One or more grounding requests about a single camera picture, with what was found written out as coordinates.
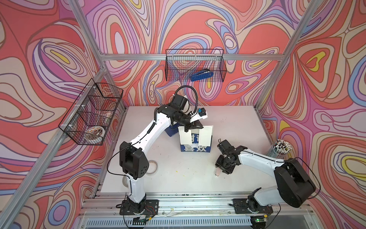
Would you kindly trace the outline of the pink white mini stapler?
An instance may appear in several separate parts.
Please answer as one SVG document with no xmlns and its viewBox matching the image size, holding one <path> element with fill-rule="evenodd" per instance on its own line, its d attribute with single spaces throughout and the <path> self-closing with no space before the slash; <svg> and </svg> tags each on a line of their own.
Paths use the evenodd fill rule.
<svg viewBox="0 0 366 229">
<path fill-rule="evenodd" d="M 216 172 L 215 172 L 215 176 L 216 176 L 216 177 L 220 176 L 221 172 L 222 172 L 222 170 L 221 170 L 220 168 L 218 168 L 218 169 L 216 170 Z"/>
</svg>

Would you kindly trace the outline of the blue white paper bag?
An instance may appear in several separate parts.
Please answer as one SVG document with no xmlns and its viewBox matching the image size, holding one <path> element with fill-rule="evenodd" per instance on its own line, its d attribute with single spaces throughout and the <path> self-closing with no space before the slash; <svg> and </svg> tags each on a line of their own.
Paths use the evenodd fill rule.
<svg viewBox="0 0 366 229">
<path fill-rule="evenodd" d="M 181 150 L 181 152 L 210 153 L 212 146 L 210 146 L 210 147 L 202 147 L 202 146 L 200 146 L 198 144 L 198 140 L 199 140 L 199 129 L 193 129 L 193 130 L 191 130 L 191 132 L 192 132 L 192 141 L 193 141 L 193 143 L 191 145 L 181 145 L 180 144 L 180 150 Z"/>
</svg>

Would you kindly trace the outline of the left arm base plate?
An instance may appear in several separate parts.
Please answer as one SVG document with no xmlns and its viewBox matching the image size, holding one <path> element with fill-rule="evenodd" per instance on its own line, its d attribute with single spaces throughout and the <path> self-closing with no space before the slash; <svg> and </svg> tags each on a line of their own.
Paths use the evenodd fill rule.
<svg viewBox="0 0 366 229">
<path fill-rule="evenodd" d="M 119 214 L 121 216 L 132 216 L 132 215 L 148 215 L 154 216 L 158 214 L 159 200 L 148 199 L 142 200 L 141 203 L 135 203 L 132 200 L 124 200 L 120 207 Z"/>
</svg>

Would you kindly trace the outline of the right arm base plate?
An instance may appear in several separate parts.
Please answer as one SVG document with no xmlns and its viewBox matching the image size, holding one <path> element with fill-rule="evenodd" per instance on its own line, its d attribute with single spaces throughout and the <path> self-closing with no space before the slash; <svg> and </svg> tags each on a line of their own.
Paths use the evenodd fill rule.
<svg viewBox="0 0 366 229">
<path fill-rule="evenodd" d="M 271 215 L 273 208 L 269 205 L 261 206 L 255 199 L 235 198 L 229 206 L 233 207 L 236 214 L 262 214 Z"/>
</svg>

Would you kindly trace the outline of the blue white bag with handles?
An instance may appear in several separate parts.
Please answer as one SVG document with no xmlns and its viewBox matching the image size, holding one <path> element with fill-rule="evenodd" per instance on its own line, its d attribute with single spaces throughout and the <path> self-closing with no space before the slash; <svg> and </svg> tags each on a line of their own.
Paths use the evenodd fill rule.
<svg viewBox="0 0 366 229">
<path fill-rule="evenodd" d="M 165 132 L 166 134 L 169 136 L 169 137 L 172 137 L 174 136 L 175 134 L 177 134 L 179 132 L 178 128 L 180 127 L 181 125 L 179 123 L 176 123 L 176 124 L 173 124 L 173 125 L 170 125 L 168 126 L 166 129 L 165 129 Z"/>
</svg>

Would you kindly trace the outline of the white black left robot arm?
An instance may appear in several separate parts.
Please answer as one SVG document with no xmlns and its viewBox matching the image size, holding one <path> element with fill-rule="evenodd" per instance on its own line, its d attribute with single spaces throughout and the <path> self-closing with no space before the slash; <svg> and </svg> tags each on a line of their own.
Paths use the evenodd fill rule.
<svg viewBox="0 0 366 229">
<path fill-rule="evenodd" d="M 191 89 L 195 96 L 194 110 L 191 112 L 184 111 L 185 107 L 189 106 L 188 98 L 178 94 L 184 88 Z M 123 173 L 117 174 L 109 170 L 112 159 L 107 163 L 107 172 L 128 179 L 129 193 L 120 206 L 122 214 L 129 211 L 131 214 L 140 215 L 149 210 L 146 206 L 147 196 L 143 180 L 149 168 L 146 154 L 161 133 L 175 123 L 181 125 L 186 133 L 193 129 L 202 129 L 200 119 L 205 118 L 205 109 L 198 108 L 197 91 L 192 86 L 184 85 L 175 91 L 171 102 L 154 110 L 153 120 L 136 138 L 120 144 L 120 149 L 112 157 L 119 155 L 119 165 Z"/>
</svg>

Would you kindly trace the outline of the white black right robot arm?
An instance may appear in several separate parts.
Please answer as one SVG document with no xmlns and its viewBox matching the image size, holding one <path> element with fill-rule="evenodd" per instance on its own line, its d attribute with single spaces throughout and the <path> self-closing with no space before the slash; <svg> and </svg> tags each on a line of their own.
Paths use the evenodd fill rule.
<svg viewBox="0 0 366 229">
<path fill-rule="evenodd" d="M 270 175 L 276 185 L 269 188 L 257 188 L 244 200 L 234 200 L 235 208 L 244 208 L 252 214 L 262 213 L 273 204 L 286 203 L 300 208 L 316 191 L 316 186 L 308 173 L 295 158 L 287 160 L 258 154 L 247 147 L 232 146 L 227 140 L 217 145 L 221 152 L 215 167 L 216 173 L 230 175 L 238 166 L 250 166 Z"/>
</svg>

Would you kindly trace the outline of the white receipt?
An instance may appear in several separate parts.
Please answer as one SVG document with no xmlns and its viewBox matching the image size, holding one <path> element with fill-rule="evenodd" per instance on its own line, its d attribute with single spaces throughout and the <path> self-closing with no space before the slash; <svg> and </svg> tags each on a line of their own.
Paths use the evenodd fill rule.
<svg viewBox="0 0 366 229">
<path fill-rule="evenodd" d="M 210 147 L 212 142 L 213 126 L 203 126 L 199 129 L 198 144 L 202 147 Z"/>
<path fill-rule="evenodd" d="M 180 127 L 178 127 L 178 132 L 179 132 L 181 145 L 191 145 L 193 143 L 191 130 L 188 130 L 186 132 L 185 127 L 180 126 Z"/>
</svg>

